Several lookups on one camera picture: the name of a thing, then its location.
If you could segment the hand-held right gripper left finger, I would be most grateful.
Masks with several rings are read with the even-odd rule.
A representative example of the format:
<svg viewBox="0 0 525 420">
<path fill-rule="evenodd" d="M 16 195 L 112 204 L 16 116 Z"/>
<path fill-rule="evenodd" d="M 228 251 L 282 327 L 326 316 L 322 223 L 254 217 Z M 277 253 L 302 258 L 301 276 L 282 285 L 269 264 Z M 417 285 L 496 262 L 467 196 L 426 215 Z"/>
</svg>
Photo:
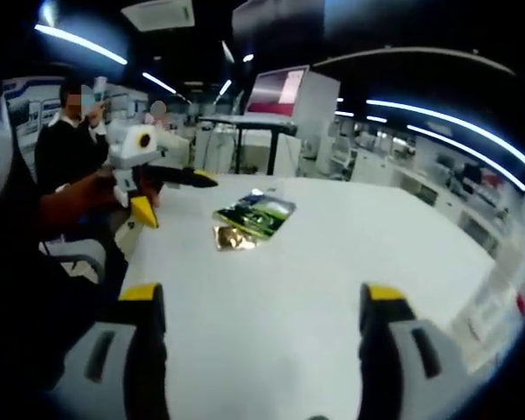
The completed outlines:
<svg viewBox="0 0 525 420">
<path fill-rule="evenodd" d="M 166 419 L 165 301 L 130 286 L 67 353 L 56 384 L 63 419 Z"/>
</svg>

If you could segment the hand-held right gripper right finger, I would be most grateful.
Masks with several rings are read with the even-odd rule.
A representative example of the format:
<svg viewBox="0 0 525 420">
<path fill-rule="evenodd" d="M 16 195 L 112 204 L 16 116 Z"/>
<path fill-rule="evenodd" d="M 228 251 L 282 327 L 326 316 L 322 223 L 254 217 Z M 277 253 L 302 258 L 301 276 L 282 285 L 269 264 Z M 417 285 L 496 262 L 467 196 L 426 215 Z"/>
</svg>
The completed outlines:
<svg viewBox="0 0 525 420">
<path fill-rule="evenodd" d="M 449 419 L 471 391 L 459 345 L 396 288 L 360 287 L 360 419 Z"/>
</svg>

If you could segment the person's left hand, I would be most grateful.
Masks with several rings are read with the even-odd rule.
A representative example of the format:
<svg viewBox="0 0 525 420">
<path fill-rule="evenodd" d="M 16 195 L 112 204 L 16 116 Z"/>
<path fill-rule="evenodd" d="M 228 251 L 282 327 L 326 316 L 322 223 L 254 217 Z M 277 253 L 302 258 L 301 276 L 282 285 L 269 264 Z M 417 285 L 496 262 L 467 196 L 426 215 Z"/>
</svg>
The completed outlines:
<svg viewBox="0 0 525 420">
<path fill-rule="evenodd" d="M 100 170 L 79 182 L 79 195 L 87 207 L 98 207 L 116 202 L 116 180 L 111 170 Z"/>
</svg>

